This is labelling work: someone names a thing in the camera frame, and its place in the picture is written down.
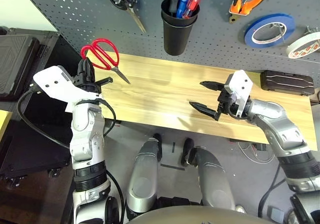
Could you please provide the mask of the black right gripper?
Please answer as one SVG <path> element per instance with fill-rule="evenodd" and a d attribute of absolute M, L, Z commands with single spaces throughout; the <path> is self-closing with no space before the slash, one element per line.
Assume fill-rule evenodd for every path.
<path fill-rule="evenodd" d="M 216 121 L 219 120 L 221 114 L 229 114 L 230 116 L 235 117 L 235 105 L 233 103 L 233 100 L 230 98 L 230 94 L 224 88 L 224 84 L 214 81 L 202 81 L 200 82 L 200 84 L 210 90 L 220 91 L 220 94 L 217 99 L 218 108 L 217 110 L 213 110 L 199 102 L 189 101 L 189 104 L 193 108 L 195 108 L 200 113 L 213 118 Z"/>

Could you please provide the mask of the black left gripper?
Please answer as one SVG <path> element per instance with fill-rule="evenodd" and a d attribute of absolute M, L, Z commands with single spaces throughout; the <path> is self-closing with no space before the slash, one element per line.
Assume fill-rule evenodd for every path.
<path fill-rule="evenodd" d="M 77 67 L 77 75 L 74 77 L 74 85 L 87 92 L 102 93 L 102 86 L 112 83 L 112 77 L 95 81 L 94 67 L 90 60 L 81 59 Z"/>

